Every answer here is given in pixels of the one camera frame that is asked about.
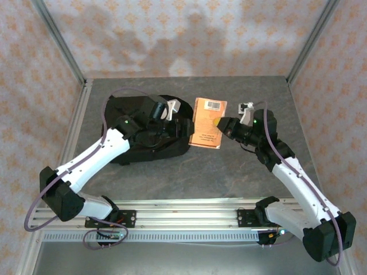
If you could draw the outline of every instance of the patterned wallpaper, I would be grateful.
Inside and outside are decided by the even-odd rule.
[[[357,218],[352,249],[360,274],[366,274],[367,6],[363,1],[339,3],[292,94],[325,193]]]
[[[0,17],[0,274],[11,275],[39,172],[57,164],[81,87],[30,0],[3,0]]]
[[[86,78],[287,75],[327,0],[46,0]]]

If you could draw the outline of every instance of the gray tabletop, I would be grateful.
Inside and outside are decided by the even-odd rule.
[[[278,137],[296,153],[304,170],[317,184],[294,102],[282,76],[94,80],[76,154],[100,138],[101,103],[108,93],[123,86],[178,96],[192,106],[196,97],[226,100],[226,116],[238,117],[238,103],[267,100],[269,109],[278,120]],[[118,95],[138,94],[132,91]],[[223,137],[219,150],[191,147],[186,154],[176,158],[128,166],[108,164],[92,177],[83,192],[106,195],[112,200],[291,196],[255,155],[241,150],[238,143],[226,137]]]

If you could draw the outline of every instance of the black case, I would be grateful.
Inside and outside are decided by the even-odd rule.
[[[165,100],[177,99],[181,106],[178,113],[174,113],[172,119],[193,119],[193,108],[182,99],[169,95],[160,95]],[[123,115],[129,115],[137,110],[143,103],[146,96],[133,97],[113,97],[111,96],[107,102],[106,111],[104,113],[107,128],[113,127],[117,118]],[[120,165],[128,165],[132,162],[150,162],[156,159],[172,158],[174,156],[183,155],[190,148],[189,137],[172,137],[162,139],[154,147],[144,147],[134,145],[126,153],[123,153],[113,159],[111,163],[119,163]]]

